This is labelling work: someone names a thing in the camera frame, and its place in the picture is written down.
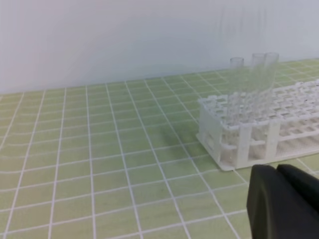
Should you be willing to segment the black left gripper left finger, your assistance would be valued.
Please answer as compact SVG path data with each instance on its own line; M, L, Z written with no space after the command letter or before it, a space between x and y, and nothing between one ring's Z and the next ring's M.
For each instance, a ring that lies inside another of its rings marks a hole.
M317 239L319 219L277 217L277 168L254 165L247 197L247 214L254 239Z

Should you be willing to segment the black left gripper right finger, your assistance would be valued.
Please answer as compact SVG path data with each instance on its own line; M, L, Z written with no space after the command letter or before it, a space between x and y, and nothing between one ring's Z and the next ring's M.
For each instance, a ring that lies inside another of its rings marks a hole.
M288 164L277 166L277 217L318 219L319 180Z

